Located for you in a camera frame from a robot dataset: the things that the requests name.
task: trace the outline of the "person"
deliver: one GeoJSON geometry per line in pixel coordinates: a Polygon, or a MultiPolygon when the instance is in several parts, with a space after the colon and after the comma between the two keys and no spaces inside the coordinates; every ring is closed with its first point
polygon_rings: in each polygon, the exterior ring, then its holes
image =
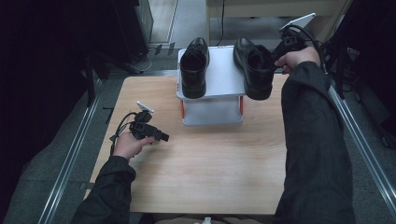
{"type": "MultiPolygon", "coordinates": [[[[352,171],[343,121],[328,94],[331,82],[319,67],[318,53],[311,47],[289,52],[275,65],[290,76],[281,98],[286,177],[273,222],[353,224],[352,171]]],[[[137,141],[129,133],[120,136],[73,223],[128,223],[135,176],[128,160],[151,140],[137,141]]]]}

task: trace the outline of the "person's left hand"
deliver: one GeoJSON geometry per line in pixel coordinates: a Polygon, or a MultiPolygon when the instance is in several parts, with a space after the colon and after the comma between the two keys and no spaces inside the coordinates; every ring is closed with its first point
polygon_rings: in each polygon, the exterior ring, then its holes
{"type": "Polygon", "coordinates": [[[121,156],[129,161],[142,151],[143,146],[150,144],[153,141],[154,137],[152,136],[136,140],[132,133],[122,133],[117,139],[113,156],[121,156]]]}

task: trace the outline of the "gray carpet floor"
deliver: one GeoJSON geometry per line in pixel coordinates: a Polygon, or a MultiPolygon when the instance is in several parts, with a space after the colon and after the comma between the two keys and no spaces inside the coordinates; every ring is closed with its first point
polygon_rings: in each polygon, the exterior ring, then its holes
{"type": "MultiPolygon", "coordinates": [[[[142,70],[148,68],[143,75],[172,74],[177,70],[177,51],[186,48],[195,37],[205,36],[205,3],[203,2],[179,0],[170,40],[170,43],[175,42],[176,48],[173,53],[168,49],[163,49],[158,55],[151,52],[150,60],[145,58],[135,64],[134,66],[142,70]]],[[[276,29],[283,26],[288,20],[287,18],[224,20],[224,37],[220,44],[233,45],[238,38],[244,36],[251,38],[257,44],[263,44],[268,49],[273,49],[280,41],[276,29]]],[[[212,27],[210,35],[213,38],[210,40],[210,45],[214,46],[219,42],[221,30],[219,19],[212,19],[210,22],[212,27]]],[[[112,67],[112,74],[104,83],[91,125],[82,142],[76,163],[51,223],[69,223],[76,208],[83,200],[84,184],[91,178],[93,166],[106,133],[106,121],[110,115],[110,110],[107,108],[115,106],[122,82],[128,76],[120,69],[112,67]]],[[[73,143],[78,125],[87,110],[87,100],[87,95],[84,95],[52,143],[26,165],[4,223],[37,223],[73,143]]],[[[393,169],[396,152],[384,147],[381,135],[371,122],[364,107],[355,100],[353,91],[346,93],[346,100],[367,137],[367,142],[372,146],[375,155],[388,174],[390,182],[396,183],[396,171],[393,169]]],[[[348,130],[345,132],[345,139],[353,165],[354,206],[357,223],[396,223],[348,130]]],[[[140,217],[141,214],[131,214],[130,222],[137,223],[140,217]]]]}

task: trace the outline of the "shoe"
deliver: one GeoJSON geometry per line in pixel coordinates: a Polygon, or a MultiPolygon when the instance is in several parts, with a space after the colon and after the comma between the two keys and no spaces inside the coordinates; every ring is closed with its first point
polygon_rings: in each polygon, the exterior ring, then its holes
{"type": "Polygon", "coordinates": [[[233,62],[245,74],[247,97],[258,101],[268,99],[276,70],[271,52],[262,45],[241,38],[233,46],[233,62]]]}
{"type": "Polygon", "coordinates": [[[197,99],[205,95],[205,72],[208,65],[207,44],[201,37],[195,38],[180,59],[181,89],[185,97],[197,99]]]}

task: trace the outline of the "wooden table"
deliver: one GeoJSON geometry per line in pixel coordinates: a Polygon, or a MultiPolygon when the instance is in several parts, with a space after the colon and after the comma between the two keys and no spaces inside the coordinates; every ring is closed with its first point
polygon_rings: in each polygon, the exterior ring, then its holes
{"type": "MultiPolygon", "coordinates": [[[[352,0],[227,0],[224,17],[302,17],[315,12],[309,23],[316,40],[325,42],[352,0]]],[[[206,41],[210,18],[221,18],[222,0],[206,0],[206,41]]]]}
{"type": "Polygon", "coordinates": [[[206,127],[183,126],[176,76],[126,78],[91,182],[108,159],[108,138],[127,113],[140,111],[141,101],[155,109],[149,124],[170,139],[145,146],[131,159],[137,172],[132,212],[273,214],[285,178],[280,93],[286,78],[275,75],[266,101],[244,97],[241,124],[206,127]]]}

